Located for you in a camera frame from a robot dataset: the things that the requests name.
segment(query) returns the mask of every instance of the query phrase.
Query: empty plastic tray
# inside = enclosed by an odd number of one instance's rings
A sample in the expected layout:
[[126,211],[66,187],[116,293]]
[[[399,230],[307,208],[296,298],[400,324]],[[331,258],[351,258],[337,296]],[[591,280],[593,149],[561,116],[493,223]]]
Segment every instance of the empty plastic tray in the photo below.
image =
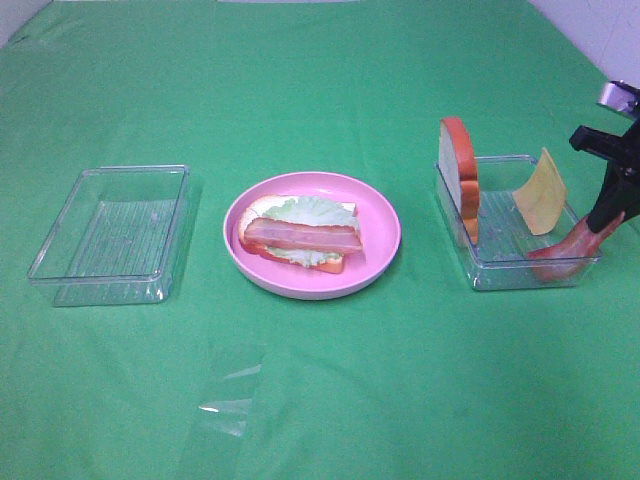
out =
[[189,167],[83,171],[28,278],[55,306],[157,303],[188,242]]

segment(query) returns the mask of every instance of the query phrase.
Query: cheese slice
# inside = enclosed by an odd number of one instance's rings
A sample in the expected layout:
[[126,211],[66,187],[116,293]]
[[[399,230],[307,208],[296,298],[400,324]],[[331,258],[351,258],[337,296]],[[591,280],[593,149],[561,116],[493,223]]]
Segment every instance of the cheese slice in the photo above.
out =
[[527,182],[513,192],[513,199],[529,231],[544,235],[553,230],[567,199],[567,187],[546,148]]

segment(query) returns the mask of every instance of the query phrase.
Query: green cloth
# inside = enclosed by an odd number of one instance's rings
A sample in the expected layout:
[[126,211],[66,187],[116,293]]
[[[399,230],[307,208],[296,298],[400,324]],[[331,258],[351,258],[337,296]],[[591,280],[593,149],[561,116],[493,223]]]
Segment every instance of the green cloth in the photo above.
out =
[[[458,115],[478,155],[548,147],[587,213],[604,162],[568,138],[629,124],[605,80],[525,1],[49,4],[0,50],[0,477],[638,478],[637,225],[576,288],[478,293],[434,198]],[[166,163],[202,185],[179,290],[52,308],[26,271],[78,173]],[[279,297],[227,254],[233,200],[302,170],[395,206],[365,290]],[[223,397],[239,435],[200,422]]]

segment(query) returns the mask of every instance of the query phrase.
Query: white wall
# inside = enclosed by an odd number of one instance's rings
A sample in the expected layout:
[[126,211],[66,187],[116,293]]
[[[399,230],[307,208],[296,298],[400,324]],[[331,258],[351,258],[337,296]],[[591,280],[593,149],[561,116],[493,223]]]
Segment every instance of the white wall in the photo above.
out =
[[640,0],[529,0],[610,80],[640,88]]
[[0,47],[50,0],[0,0]]

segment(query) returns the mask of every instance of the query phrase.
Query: clear plastic container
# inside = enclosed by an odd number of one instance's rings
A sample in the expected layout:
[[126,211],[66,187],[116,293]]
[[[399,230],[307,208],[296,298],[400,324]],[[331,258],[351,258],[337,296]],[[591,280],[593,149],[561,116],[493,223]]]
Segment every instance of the clear plastic container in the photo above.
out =
[[[512,192],[520,188],[535,170],[537,159],[530,155],[477,157],[480,183],[478,244],[473,245],[462,218],[436,164],[436,196],[460,263],[475,290],[572,287],[601,257],[527,258],[527,253],[560,242],[578,222],[568,203],[555,228],[545,235],[532,235],[518,210]],[[548,270],[575,271],[554,281],[536,273]]]
[[83,171],[27,274],[54,306],[157,303],[188,243],[189,167]]

